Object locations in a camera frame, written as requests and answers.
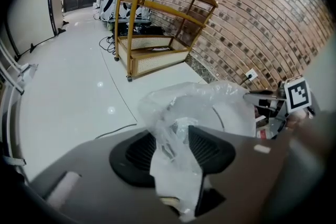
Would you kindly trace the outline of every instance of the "black cable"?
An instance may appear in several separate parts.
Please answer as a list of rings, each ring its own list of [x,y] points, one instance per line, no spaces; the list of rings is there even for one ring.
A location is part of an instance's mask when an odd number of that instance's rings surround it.
[[[98,19],[95,18],[95,15],[98,14],[98,13],[99,13],[99,12],[96,12],[96,13],[93,15],[93,18],[94,18],[95,20],[100,20],[100,18],[98,18]]]
[[[106,68],[107,68],[107,70],[108,70],[108,72],[109,72],[109,74],[110,74],[110,77],[111,77],[111,79],[112,79],[112,81],[113,81],[113,84],[114,84],[115,88],[117,89],[117,91],[119,92],[119,95],[120,95],[121,99],[124,101],[124,104],[127,106],[128,110],[129,110],[130,113],[132,114],[132,116],[133,116],[133,118],[135,119],[135,121],[138,122],[137,119],[135,118],[135,116],[133,115],[132,111],[131,111],[130,108],[128,107],[127,103],[125,102],[125,99],[122,97],[122,95],[121,95],[121,93],[120,93],[120,91],[119,91],[119,89],[118,89],[118,87],[117,87],[117,85],[116,85],[116,83],[115,83],[115,81],[114,81],[114,79],[113,79],[113,76],[111,75],[111,72],[110,72],[110,70],[109,70],[109,68],[108,68],[108,66],[107,66],[107,63],[106,63],[106,61],[105,61],[103,52],[100,51],[100,53],[101,53],[101,55],[102,55],[102,57],[103,57],[104,63],[105,63]]]
[[[99,139],[99,138],[103,137],[104,135],[113,134],[113,133],[115,133],[115,132],[117,132],[117,131],[120,131],[121,129],[126,128],[126,127],[136,126],[136,125],[137,125],[137,123],[133,123],[133,124],[126,125],[126,126],[124,126],[124,127],[122,127],[122,128],[116,129],[116,130],[114,130],[114,131],[112,131],[112,132],[108,132],[108,133],[105,133],[105,134],[101,134],[101,135],[97,136],[95,139]]]
[[[104,48],[100,43],[106,39],[106,42],[109,44],[107,48]],[[99,47],[102,48],[103,50],[116,55],[115,53],[115,45],[114,45],[114,39],[113,39],[113,35],[112,36],[107,36],[107,37],[103,37],[100,41],[99,41]]]
[[[246,77],[246,79],[244,79],[239,85],[241,86],[246,80],[248,80],[248,79],[250,79],[250,78],[252,78],[252,75],[251,75],[251,74],[248,75],[248,77]]]
[[[313,116],[316,116],[315,111],[313,110],[311,106],[308,106],[307,110],[310,112],[310,114],[312,114]]]

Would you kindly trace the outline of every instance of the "white wall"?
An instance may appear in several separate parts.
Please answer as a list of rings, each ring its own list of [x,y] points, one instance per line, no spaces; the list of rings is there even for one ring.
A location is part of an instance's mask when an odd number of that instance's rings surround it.
[[[336,33],[304,72],[321,111],[336,110]]]
[[[36,45],[54,36],[48,0],[13,0],[8,10],[8,25],[21,54],[31,43]]]

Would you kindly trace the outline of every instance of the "gold metal frame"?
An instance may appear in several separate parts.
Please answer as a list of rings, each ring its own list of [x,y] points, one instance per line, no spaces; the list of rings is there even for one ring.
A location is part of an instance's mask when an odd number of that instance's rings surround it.
[[[192,50],[195,42],[197,41],[198,37],[200,36],[203,28],[205,28],[205,26],[206,26],[209,18],[211,17],[214,9],[218,6],[217,3],[215,2],[215,0],[204,0],[204,1],[203,0],[198,0],[198,1],[207,3],[209,5],[212,5],[212,9],[209,12],[209,14],[207,15],[204,22],[199,22],[195,18],[188,15],[188,13],[190,12],[195,0],[191,1],[186,13],[180,12],[178,10],[175,10],[175,9],[169,7],[169,6],[165,6],[165,5],[162,5],[160,3],[157,3],[157,2],[154,2],[154,1],[149,1],[149,0],[117,0],[116,1],[116,9],[115,9],[116,20],[115,20],[115,23],[114,23],[114,37],[115,37],[115,45],[116,45],[115,56],[116,56],[116,58],[119,58],[119,45],[122,45],[123,49],[127,52],[127,60],[126,60],[127,77],[141,76],[145,73],[152,72],[152,71],[157,70],[157,69],[162,69],[165,66],[171,66],[171,65],[176,64],[178,62],[181,62],[181,60],[178,60],[176,62],[169,63],[168,65],[162,65],[162,66],[156,67],[153,70],[151,69],[151,70],[146,70],[144,72],[138,73],[139,60],[149,59],[149,58],[157,57],[157,56],[177,54],[177,53],[180,53],[180,52],[190,52]],[[129,21],[129,30],[128,30],[128,36],[127,37],[118,37],[119,7],[120,7],[121,2],[132,3],[130,21]],[[158,10],[158,11],[161,11],[161,12],[169,13],[169,14],[175,15],[177,17],[183,18],[183,20],[182,20],[182,22],[179,26],[179,29],[177,30],[177,33],[176,33],[175,37],[173,37],[173,36],[154,36],[154,35],[152,35],[152,36],[151,35],[142,35],[142,36],[141,35],[140,36],[136,35],[136,36],[133,37],[133,26],[134,26],[134,19],[135,19],[135,12],[136,12],[136,9],[137,9],[137,5],[145,6],[145,7],[151,8],[153,10]],[[185,43],[183,43],[182,41],[180,41],[177,38],[178,35],[180,34],[181,30],[182,30],[182,27],[183,27],[183,24],[184,24],[185,20],[189,20],[189,21],[191,21],[191,22],[193,22],[193,23],[195,23],[199,26],[199,30],[196,34],[196,37],[194,38],[194,40],[193,40],[193,42],[190,46],[186,46]],[[139,48],[132,49],[132,39],[133,38],[148,38],[148,37],[170,38],[170,42],[167,45],[167,47],[170,48],[170,50],[169,51],[163,51],[163,52],[155,52],[155,53],[151,52],[151,53],[148,53],[148,54],[138,53],[139,55],[137,55],[136,51],[166,47],[166,46],[151,46],[151,47],[146,47],[146,48],[143,48],[143,49],[141,49],[141,48],[140,49]],[[124,39],[127,39],[127,48],[122,43],[122,40],[124,40]],[[171,47],[171,44],[172,44],[173,40],[177,40],[183,47],[185,47],[185,49],[183,49],[183,50],[173,49]]]

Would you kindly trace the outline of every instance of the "white object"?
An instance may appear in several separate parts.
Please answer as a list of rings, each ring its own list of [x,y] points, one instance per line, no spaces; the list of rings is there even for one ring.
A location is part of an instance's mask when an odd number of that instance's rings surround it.
[[[101,0],[100,1],[100,18],[104,21],[111,20],[115,17],[117,0]],[[130,9],[126,3],[121,3],[119,7],[119,17],[126,18]]]
[[[267,146],[262,146],[262,145],[255,145],[254,150],[261,152],[261,153],[268,154],[271,151],[271,148]]]
[[[80,175],[78,175],[77,173],[67,172],[66,175],[55,187],[55,189],[51,192],[46,202],[54,209],[59,210],[68,199],[71,191],[73,190],[79,179]]]
[[[20,93],[23,93],[24,90],[23,88],[19,85],[18,82],[16,82],[11,76],[10,74],[7,72],[7,70],[4,68],[4,66],[2,65],[2,63],[0,62],[0,70],[1,73],[4,77],[4,79],[10,83],[12,86],[14,86]]]
[[[3,160],[6,164],[12,165],[12,166],[24,166],[26,165],[26,161],[24,159],[17,159],[7,156],[2,156]]]
[[[137,19],[149,19],[150,9],[144,6],[139,6],[135,11],[135,18]]]
[[[266,117],[264,115],[261,115],[260,117],[256,118],[256,122],[259,122],[263,119],[265,119]]]
[[[14,60],[14,58],[12,57],[12,55],[9,53],[9,51],[7,50],[6,46],[4,45],[4,43],[2,42],[2,40],[0,39],[0,51],[1,53],[4,55],[5,59],[7,60],[7,62],[13,67],[13,69],[20,74],[21,73],[21,66]]]
[[[303,77],[296,80],[287,80],[285,82],[285,93],[288,113],[311,106],[309,85]]]
[[[24,71],[21,73],[22,82],[24,83],[24,86],[25,86],[27,85],[27,83],[31,82],[31,80],[33,79],[38,65],[29,65],[26,63],[22,67],[25,67]]]
[[[252,75],[252,77],[249,78],[249,81],[253,81],[258,76],[258,74],[254,71],[253,68],[251,68],[247,73],[245,73],[245,76],[248,77],[249,75]]]

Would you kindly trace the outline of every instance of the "black mesh pad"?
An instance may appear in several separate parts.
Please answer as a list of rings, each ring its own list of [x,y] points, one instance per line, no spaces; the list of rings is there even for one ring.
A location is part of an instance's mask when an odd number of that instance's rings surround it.
[[[189,126],[189,146],[203,176],[222,172],[235,158],[234,147],[196,127]],[[149,174],[156,141],[148,131],[139,133],[115,146],[110,165],[125,182],[138,187],[155,187]]]

